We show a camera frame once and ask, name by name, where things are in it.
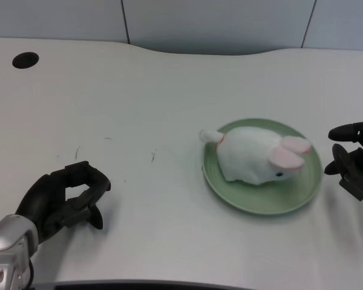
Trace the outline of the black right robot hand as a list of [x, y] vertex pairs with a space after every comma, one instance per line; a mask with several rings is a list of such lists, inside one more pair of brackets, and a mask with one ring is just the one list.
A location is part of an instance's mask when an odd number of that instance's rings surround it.
[[363, 122], [345, 124], [330, 130], [328, 138], [335, 142], [359, 143], [361, 147], [348, 152], [340, 144], [332, 146], [333, 161], [324, 173], [340, 175], [339, 185], [357, 200], [363, 200]]

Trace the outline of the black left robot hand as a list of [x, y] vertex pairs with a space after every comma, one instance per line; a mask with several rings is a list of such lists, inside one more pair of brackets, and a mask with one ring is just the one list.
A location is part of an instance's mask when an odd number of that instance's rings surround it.
[[110, 190], [110, 180], [88, 161], [82, 161], [40, 177], [25, 194], [16, 214], [35, 224], [39, 243], [63, 227], [81, 222], [101, 230], [103, 219], [96, 203]]

